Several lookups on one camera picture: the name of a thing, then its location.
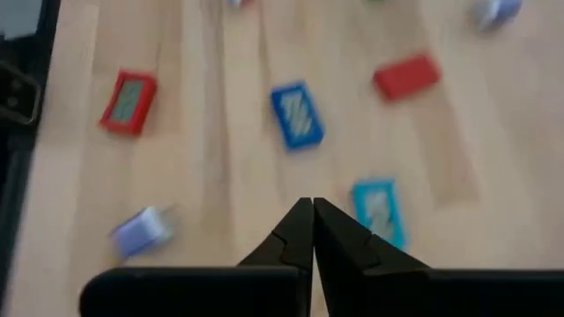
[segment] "red rectangular block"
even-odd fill
[[[100,125],[115,133],[139,136],[156,91],[153,75],[120,70]]]
[[[377,70],[372,78],[376,90],[387,100],[398,100],[439,81],[439,71],[433,61],[420,54],[401,63]]]

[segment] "wooden table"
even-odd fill
[[[370,176],[396,178],[408,251],[429,265],[561,266],[564,3],[527,2],[491,35],[467,23],[471,3],[63,0],[8,315],[75,315],[117,264],[108,233],[144,206],[176,203],[177,234],[126,265],[232,265],[301,196],[353,214]],[[422,50],[442,82],[383,103],[374,70]],[[160,83],[135,140],[97,126],[120,68]],[[268,94],[295,79],[327,133],[288,154]]]

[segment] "blue rectangular block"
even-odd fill
[[[272,89],[271,99],[289,150],[321,143],[323,125],[306,83],[296,82],[275,87]]]
[[[401,208],[392,179],[360,181],[352,188],[359,223],[394,247],[405,246]]]

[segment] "light purple object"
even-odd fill
[[[227,3],[229,5],[232,5],[233,7],[240,7],[242,4],[242,0],[227,0]]]
[[[147,207],[112,232],[112,240],[122,258],[129,258],[159,246],[170,239],[172,227],[155,207]]]
[[[523,0],[480,0],[474,7],[474,15],[480,31],[493,31],[513,20]]]

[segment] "white label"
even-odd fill
[[[388,195],[385,192],[368,193],[364,204],[370,222],[370,230],[386,240],[394,237]]]
[[[301,92],[284,94],[280,101],[284,109],[286,122],[294,136],[305,136],[311,130],[312,120],[308,115]]]

